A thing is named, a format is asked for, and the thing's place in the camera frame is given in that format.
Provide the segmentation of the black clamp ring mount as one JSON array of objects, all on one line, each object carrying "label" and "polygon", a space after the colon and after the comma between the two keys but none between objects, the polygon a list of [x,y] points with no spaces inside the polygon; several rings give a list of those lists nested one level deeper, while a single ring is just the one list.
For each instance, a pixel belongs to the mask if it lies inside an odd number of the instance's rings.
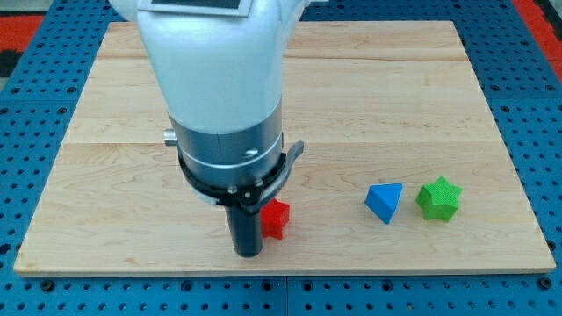
[{"label": "black clamp ring mount", "polygon": [[264,177],[247,186],[220,188],[197,179],[178,154],[179,166],[184,178],[195,194],[211,205],[236,207],[247,214],[256,214],[267,205],[286,184],[294,162],[303,154],[305,142],[295,142],[287,153],[282,153],[275,167]]}]

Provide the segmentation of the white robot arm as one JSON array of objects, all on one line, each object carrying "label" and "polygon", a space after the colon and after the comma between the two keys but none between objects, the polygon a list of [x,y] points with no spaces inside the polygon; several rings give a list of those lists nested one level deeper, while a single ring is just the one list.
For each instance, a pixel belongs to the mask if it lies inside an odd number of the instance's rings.
[{"label": "white robot arm", "polygon": [[283,56],[309,0],[111,0],[133,21],[190,186],[225,208],[235,252],[263,247],[260,212],[303,153],[284,149]]}]

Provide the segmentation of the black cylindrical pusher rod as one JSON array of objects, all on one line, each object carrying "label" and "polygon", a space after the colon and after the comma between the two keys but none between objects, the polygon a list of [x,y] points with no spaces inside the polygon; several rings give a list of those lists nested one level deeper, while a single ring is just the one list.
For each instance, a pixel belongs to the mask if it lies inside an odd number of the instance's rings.
[{"label": "black cylindrical pusher rod", "polygon": [[225,210],[236,254],[246,258],[258,255],[263,249],[260,213],[249,213],[238,206],[227,206]]}]

